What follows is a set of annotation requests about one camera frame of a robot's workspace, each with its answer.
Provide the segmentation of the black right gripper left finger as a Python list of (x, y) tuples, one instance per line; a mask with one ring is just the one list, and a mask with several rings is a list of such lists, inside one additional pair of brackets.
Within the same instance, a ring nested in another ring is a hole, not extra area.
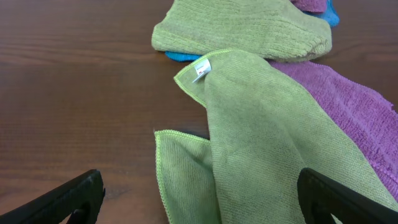
[(96, 223), (104, 195), (101, 173), (92, 169), (1, 215), (1, 223)]

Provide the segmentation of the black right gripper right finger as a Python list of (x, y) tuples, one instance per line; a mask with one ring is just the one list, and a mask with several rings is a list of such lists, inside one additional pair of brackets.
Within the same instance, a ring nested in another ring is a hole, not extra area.
[(395, 224), (397, 212), (347, 188), (337, 181), (304, 168), (297, 181), (298, 202), (305, 223)]

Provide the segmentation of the green microfiber cloth with tag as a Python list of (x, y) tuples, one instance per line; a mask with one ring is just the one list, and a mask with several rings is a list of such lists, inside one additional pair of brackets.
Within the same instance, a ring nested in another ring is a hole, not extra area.
[(156, 173), (170, 223), (303, 223), (297, 180), (309, 167), (397, 210), (355, 143), (312, 95), (263, 58), (242, 50), (202, 57), (175, 76), (206, 108), (208, 139), (155, 133)]

